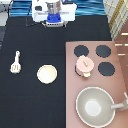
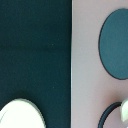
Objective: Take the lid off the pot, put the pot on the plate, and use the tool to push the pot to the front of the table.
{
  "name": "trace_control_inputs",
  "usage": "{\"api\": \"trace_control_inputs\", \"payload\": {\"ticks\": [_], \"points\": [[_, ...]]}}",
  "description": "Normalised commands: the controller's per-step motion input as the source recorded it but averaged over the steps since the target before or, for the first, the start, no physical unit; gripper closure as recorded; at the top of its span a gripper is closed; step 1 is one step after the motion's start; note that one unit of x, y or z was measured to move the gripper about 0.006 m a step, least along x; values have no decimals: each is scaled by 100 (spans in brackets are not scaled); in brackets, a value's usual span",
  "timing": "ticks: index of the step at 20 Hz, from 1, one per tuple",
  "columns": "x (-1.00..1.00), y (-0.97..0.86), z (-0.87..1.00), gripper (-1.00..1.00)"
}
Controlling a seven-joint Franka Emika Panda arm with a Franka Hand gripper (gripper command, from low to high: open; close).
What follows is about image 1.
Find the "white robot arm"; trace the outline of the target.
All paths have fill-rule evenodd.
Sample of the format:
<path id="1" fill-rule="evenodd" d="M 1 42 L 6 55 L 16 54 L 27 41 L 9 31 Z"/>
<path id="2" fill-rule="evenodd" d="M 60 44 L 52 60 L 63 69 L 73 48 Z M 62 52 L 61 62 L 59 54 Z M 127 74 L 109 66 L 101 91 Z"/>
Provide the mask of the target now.
<path id="1" fill-rule="evenodd" d="M 46 27 L 61 27 L 75 20 L 76 8 L 75 3 L 62 0 L 32 0 L 32 18 Z"/>

